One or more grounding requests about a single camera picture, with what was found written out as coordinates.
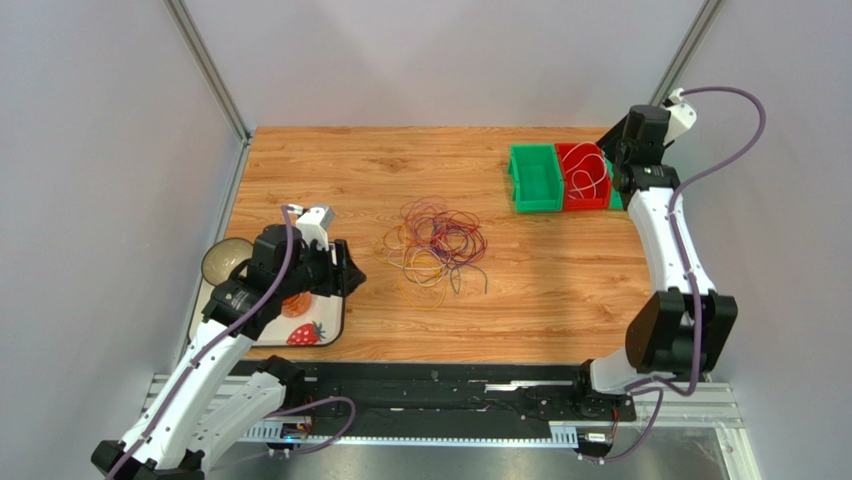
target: gray wall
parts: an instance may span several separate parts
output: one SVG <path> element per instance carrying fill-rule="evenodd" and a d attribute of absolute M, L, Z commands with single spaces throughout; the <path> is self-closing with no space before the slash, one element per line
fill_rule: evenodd
<path fill-rule="evenodd" d="M 174 362 L 238 144 L 159 1 L 0 2 L 0 469 L 89 456 Z"/>
<path fill-rule="evenodd" d="M 852 3 L 728 2 L 683 86 L 729 84 L 766 104 L 763 140 L 687 190 L 690 229 L 740 316 L 716 377 L 730 380 L 764 478 L 848 478 L 852 456 Z M 694 173 L 754 131 L 745 100 L 692 97 L 668 162 Z"/>
<path fill-rule="evenodd" d="M 251 126 L 609 125 L 701 0 L 188 0 Z"/>

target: orange object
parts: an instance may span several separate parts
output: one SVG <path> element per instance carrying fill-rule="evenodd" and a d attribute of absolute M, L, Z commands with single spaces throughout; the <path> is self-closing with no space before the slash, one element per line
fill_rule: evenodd
<path fill-rule="evenodd" d="M 281 315 L 295 318 L 303 315 L 311 308 L 311 294 L 300 293 L 281 302 Z"/>

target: strawberry print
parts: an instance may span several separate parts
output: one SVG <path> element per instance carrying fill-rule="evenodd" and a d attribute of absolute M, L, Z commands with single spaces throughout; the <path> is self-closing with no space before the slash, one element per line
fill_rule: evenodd
<path fill-rule="evenodd" d="M 315 345 L 325 339 L 323 333 L 325 332 L 322 331 L 321 323 L 306 323 L 293 330 L 287 339 L 287 345 Z"/>

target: tangled cable pile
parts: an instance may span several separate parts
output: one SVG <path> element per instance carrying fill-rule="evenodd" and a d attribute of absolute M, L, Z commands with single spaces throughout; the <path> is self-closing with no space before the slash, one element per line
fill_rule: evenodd
<path fill-rule="evenodd" d="M 447 295 L 447 284 L 443 284 L 440 299 L 435 305 L 422 307 L 412 302 L 405 293 L 403 278 L 420 287 L 433 288 L 449 277 L 450 286 L 458 294 L 461 291 L 461 269 L 471 267 L 485 276 L 485 293 L 488 293 L 488 276 L 474 265 L 485 255 L 488 246 L 480 231 L 479 217 L 451 210 L 427 199 L 406 203 L 400 208 L 400 216 L 402 223 L 376 241 L 373 256 L 382 263 L 399 268 L 399 291 L 412 307 L 424 311 L 440 307 Z"/>

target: wooden tabletop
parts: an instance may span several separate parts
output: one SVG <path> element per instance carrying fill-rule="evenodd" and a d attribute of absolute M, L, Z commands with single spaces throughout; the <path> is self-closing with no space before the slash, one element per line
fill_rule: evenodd
<path fill-rule="evenodd" d="M 325 203 L 367 283 L 347 300 L 343 335 L 327 347 L 255 348 L 249 358 L 293 360 L 579 363 L 624 344 L 649 294 L 648 269 L 622 211 L 517 214 L 509 145 L 595 141 L 598 128 L 260 128 L 228 237 L 253 239 L 279 223 L 279 205 Z M 406 202 L 437 195 L 476 213 L 485 258 L 461 293 L 419 311 L 398 270 L 371 251 Z M 421 289 L 403 285 L 414 300 Z"/>

